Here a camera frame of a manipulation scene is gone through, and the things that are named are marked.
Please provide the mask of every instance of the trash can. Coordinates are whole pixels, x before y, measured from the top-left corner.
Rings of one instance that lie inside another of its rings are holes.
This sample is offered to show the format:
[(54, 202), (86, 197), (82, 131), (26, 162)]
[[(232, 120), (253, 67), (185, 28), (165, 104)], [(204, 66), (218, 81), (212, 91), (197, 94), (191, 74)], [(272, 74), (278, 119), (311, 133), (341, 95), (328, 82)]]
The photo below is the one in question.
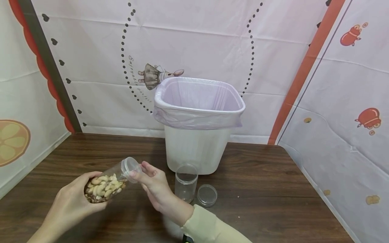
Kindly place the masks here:
[(165, 125), (166, 159), (176, 172), (193, 164), (199, 175), (216, 171), (233, 128), (241, 127), (246, 105), (224, 82), (171, 77), (158, 85), (154, 118)]

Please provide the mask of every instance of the orange stripe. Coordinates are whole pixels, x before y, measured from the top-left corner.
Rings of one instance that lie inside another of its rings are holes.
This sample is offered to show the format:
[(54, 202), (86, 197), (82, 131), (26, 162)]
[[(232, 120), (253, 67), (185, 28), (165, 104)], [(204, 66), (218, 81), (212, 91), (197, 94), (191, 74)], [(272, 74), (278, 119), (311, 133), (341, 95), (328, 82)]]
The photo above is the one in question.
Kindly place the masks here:
[(275, 141), (281, 132), (282, 126), (284, 125), (289, 112), (291, 111), (292, 106), (296, 101), (297, 96), (300, 93), (310, 70), (312, 69), (312, 66), (315, 63), (315, 60), (319, 55), (320, 50), (322, 49), (324, 42), (326, 41), (344, 2), (345, 0), (333, 0), (329, 5), (326, 14), (323, 17), (323, 21), (320, 24), (320, 28), (317, 30), (315, 37), (312, 40), (311, 46), (308, 48), (301, 66), (298, 69), (296, 76), (294, 77), (292, 85), (286, 94), (281, 109), (278, 112), (278, 116), (274, 122), (268, 144), (275, 144)]
[(47, 71), (47, 68), (45, 64), (43, 63), (43, 59), (40, 56), (38, 52), (38, 47), (35, 43), (35, 40), (33, 39), (30, 29), (27, 26), (26, 18), (23, 15), (22, 9), (20, 8), (20, 5), (18, 3), (18, 0), (9, 0), (9, 5), (11, 6), (12, 12), (14, 13), (16, 19), (19, 21), (20, 25), (23, 27), (23, 33), (26, 39), (26, 42), (28, 46), (30, 47), (31, 51), (37, 56), (37, 63), (40, 72), (42, 73), (43, 77), (47, 79), (47, 85), (50, 91), (51, 96), (56, 100), (57, 109), (59, 113), (63, 116), (65, 126), (71, 133), (75, 133), (74, 128), (72, 126), (72, 123), (69, 120), (68, 115), (66, 114), (65, 108), (63, 107), (63, 104), (61, 103), (61, 100), (58, 96), (58, 93), (56, 89), (54, 88), (53, 81), (51, 80), (51, 77), (49, 76), (49, 72)]

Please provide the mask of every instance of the empty plastic jar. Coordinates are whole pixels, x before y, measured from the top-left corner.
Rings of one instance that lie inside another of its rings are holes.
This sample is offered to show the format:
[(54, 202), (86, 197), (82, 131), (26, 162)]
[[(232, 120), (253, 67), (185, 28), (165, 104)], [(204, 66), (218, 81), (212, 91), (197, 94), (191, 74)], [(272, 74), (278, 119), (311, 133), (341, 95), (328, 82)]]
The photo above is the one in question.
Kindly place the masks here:
[(196, 193), (198, 172), (194, 165), (183, 164), (175, 173), (174, 194), (187, 203), (194, 199)]
[(126, 187), (127, 181), (136, 183), (130, 177), (130, 172), (133, 170), (138, 173), (142, 172), (140, 165), (134, 158), (125, 158), (98, 177), (89, 180), (84, 189), (86, 198), (91, 203), (101, 203), (109, 200)]

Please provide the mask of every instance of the cartoon bunny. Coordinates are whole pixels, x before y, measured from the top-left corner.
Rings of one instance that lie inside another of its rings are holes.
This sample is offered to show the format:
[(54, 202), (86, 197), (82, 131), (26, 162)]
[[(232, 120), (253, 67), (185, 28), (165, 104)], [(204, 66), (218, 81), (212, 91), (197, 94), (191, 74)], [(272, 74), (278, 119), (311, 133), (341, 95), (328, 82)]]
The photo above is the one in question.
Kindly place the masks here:
[(169, 73), (161, 66), (151, 66), (150, 64), (146, 64), (144, 71), (138, 71), (138, 74), (143, 76), (143, 79), (139, 79), (138, 82), (145, 83), (147, 89), (152, 90), (166, 78), (179, 77), (183, 73), (183, 69), (177, 70), (174, 73)]

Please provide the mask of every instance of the beige sleeve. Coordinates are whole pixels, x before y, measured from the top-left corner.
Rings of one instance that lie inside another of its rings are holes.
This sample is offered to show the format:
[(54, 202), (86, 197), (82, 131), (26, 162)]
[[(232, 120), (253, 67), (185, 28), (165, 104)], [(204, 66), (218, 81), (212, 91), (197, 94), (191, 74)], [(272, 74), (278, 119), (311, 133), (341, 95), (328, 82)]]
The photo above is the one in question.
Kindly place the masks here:
[(182, 230), (195, 243), (252, 243), (213, 213), (198, 205), (194, 208), (192, 217), (184, 224)]

